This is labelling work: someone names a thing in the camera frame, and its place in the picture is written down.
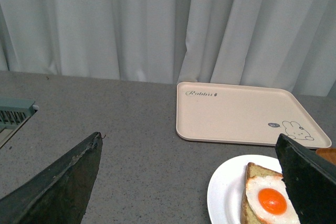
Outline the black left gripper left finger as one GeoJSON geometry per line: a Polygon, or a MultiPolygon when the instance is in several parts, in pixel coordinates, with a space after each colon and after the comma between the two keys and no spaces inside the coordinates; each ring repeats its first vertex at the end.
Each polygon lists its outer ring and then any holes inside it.
{"type": "Polygon", "coordinates": [[[1,223],[81,223],[97,178],[102,136],[94,132],[1,199],[1,223]]]}

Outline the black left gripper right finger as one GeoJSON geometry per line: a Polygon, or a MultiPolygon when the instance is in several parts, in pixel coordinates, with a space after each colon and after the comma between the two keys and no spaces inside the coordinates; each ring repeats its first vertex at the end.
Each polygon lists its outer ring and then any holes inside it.
{"type": "Polygon", "coordinates": [[[276,154],[300,222],[335,223],[335,165],[284,134],[276,154]]]}

